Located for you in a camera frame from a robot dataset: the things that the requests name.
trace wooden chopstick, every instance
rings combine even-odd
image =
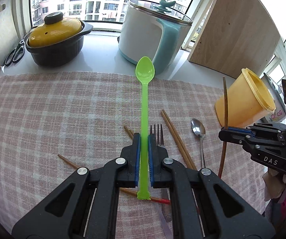
[[[193,170],[197,170],[190,154],[188,153],[185,144],[183,143],[181,137],[179,136],[179,134],[176,131],[176,128],[174,127],[172,121],[170,120],[170,118],[168,117],[167,113],[165,112],[165,110],[161,110],[161,115],[170,131],[170,133],[172,134],[172,137],[174,138],[174,141],[178,147],[178,150],[180,151],[186,165],[188,168],[193,169]]]
[[[224,111],[225,111],[225,120],[224,120],[224,128],[228,129],[228,100],[227,100],[227,87],[226,87],[226,79],[225,76],[223,76],[223,86],[224,86]],[[222,156],[221,156],[221,162],[220,167],[218,170],[218,177],[222,177],[223,168],[224,168],[224,162],[225,162],[225,156],[226,156],[226,147],[227,142],[223,142],[223,148],[222,148]]]
[[[134,132],[130,130],[127,126],[123,126],[127,134],[130,136],[130,138],[133,140]]]
[[[64,162],[66,162],[68,165],[72,166],[74,169],[80,168],[80,166],[72,163],[70,160],[66,159],[64,156],[58,154],[58,157],[61,158]],[[125,189],[125,188],[120,188],[120,191],[122,191],[126,194],[129,194],[129,195],[135,196],[135,197],[137,197],[137,193],[138,193],[137,191],[132,191],[132,190]],[[154,202],[162,203],[162,204],[171,205],[171,201],[169,201],[168,199],[159,199],[159,198],[155,198],[155,197],[150,197],[150,200],[154,201]]]

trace teal lid knob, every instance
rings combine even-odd
[[[171,10],[168,10],[166,7],[172,7],[176,4],[176,2],[175,1],[166,2],[165,0],[160,0],[159,4],[160,5],[153,5],[153,7],[157,9],[158,12],[165,13],[165,12],[171,12]]]

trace white countertop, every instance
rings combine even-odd
[[[135,76],[135,65],[123,58],[118,49],[117,32],[93,31],[84,36],[81,52],[69,63],[57,68],[42,68],[32,59],[31,54],[25,50],[23,58],[17,64],[11,64],[0,69],[0,76],[22,73],[42,72],[103,72],[120,73]],[[223,88],[223,74],[215,70],[190,63],[187,60],[189,52],[179,50],[174,62],[167,69],[157,75],[157,78],[166,80],[179,80],[194,84]],[[226,76],[229,87],[234,78]]]

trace white cooker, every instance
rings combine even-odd
[[[174,4],[130,0],[119,39],[122,56],[134,64],[147,56],[155,74],[162,73],[173,62],[193,22],[180,11],[167,8]]]

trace plaid tablecloth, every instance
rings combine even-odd
[[[140,83],[133,76],[94,72],[0,77],[0,223],[13,225],[74,170],[61,154],[89,169],[102,167],[131,144],[123,129],[140,131]],[[163,124],[170,157],[183,163],[160,110],[165,109],[200,167],[199,139],[191,118],[206,128],[206,164],[218,172],[222,142],[214,103],[222,90],[154,79],[149,85],[149,122]],[[256,210],[265,206],[263,166],[240,145],[228,144],[222,179]],[[159,196],[159,190],[152,190]],[[117,238],[165,238],[152,203],[120,192]]]

